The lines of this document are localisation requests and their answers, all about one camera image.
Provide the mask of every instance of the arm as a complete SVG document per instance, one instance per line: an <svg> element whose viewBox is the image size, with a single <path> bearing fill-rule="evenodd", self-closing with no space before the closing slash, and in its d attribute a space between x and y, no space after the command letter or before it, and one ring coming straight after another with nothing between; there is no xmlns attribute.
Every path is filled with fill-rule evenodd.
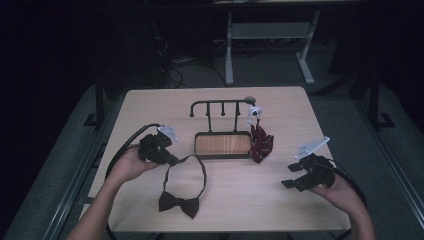
<svg viewBox="0 0 424 240"><path fill-rule="evenodd" d="M343 178L337 174L334 177L334 184L330 188L314 187L311 191L347 213L353 239L375 240L371 217L361 199Z"/></svg>
<svg viewBox="0 0 424 240"><path fill-rule="evenodd" d="M96 198L67 239L102 239L113 201L121 186L157 166L153 162L141 161L137 148L129 148L116 162Z"/></svg>

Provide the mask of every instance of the table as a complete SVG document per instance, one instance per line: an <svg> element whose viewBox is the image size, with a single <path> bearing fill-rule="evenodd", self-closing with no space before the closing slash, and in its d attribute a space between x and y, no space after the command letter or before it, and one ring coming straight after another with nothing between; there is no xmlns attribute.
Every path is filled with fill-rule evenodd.
<svg viewBox="0 0 424 240"><path fill-rule="evenodd" d="M281 184L282 180L295 179L306 173L292 173L287 168L294 163L299 145L323 138L307 95L300 87L128 92L89 197L95 197L101 187L106 168L116 151L143 125L159 123L175 126L179 141L167 149L182 158L193 154L195 134L208 130L206 107L197 106L195 116L189 117L193 102L244 99L246 96L256 98L256 105L263 111L261 126L275 136L272 153L260 164L252 159L204 160L208 181L194 219L186 216L179 207L158 211L168 166L145 172L120 189L109 218L113 231L312 231L350 227L347 215L327 201L309 191L298 192ZM232 113L233 109L226 106L228 113ZM245 124L248 109L249 105L240 105L240 131L249 131ZM220 113L220 105L211 105L212 130L232 131L233 114L221 116ZM146 131L140 138L155 132L155 129ZM326 145L316 154L331 158ZM176 197L196 197L203 184L200 169L194 158L171 168L167 191Z"/></svg>

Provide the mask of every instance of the red bow tie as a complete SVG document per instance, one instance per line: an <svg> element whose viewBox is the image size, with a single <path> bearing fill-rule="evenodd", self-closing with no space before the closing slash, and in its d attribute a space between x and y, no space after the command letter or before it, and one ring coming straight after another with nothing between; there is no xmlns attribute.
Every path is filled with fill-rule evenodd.
<svg viewBox="0 0 424 240"><path fill-rule="evenodd" d="M274 145L274 136L267 135L265 130L259 126L259 119L256 124L256 129L252 125L250 132L252 133L252 145L250 149L250 157L257 163L262 162L262 160L271 153L272 147Z"/></svg>

